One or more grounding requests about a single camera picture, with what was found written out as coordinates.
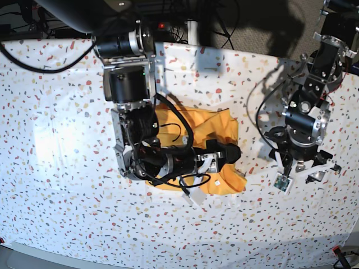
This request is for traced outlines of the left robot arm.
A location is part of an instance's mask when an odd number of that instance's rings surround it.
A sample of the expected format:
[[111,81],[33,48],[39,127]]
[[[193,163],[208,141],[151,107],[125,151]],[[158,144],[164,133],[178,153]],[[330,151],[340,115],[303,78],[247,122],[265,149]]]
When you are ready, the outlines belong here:
[[301,55],[301,65],[282,82],[284,126],[262,137],[276,147],[270,157],[278,164],[277,188],[289,187],[295,178],[320,182],[327,171],[340,172],[332,154],[319,150],[331,111],[327,100],[344,80],[343,72],[358,53],[358,1],[324,1],[320,10],[324,24],[314,33],[319,49]]

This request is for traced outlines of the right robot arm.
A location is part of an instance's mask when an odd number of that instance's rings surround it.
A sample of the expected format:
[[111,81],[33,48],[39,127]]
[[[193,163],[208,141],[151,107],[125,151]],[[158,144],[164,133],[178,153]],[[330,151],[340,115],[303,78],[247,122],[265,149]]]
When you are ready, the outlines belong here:
[[[104,95],[115,104],[114,149],[123,176],[153,185],[189,176],[209,180],[212,173],[240,158],[240,148],[232,143],[208,140],[204,149],[195,147],[188,121],[156,92],[153,36],[133,1],[40,1],[40,5],[93,38],[104,66]],[[184,145],[161,146],[156,101],[166,105],[184,126]]]

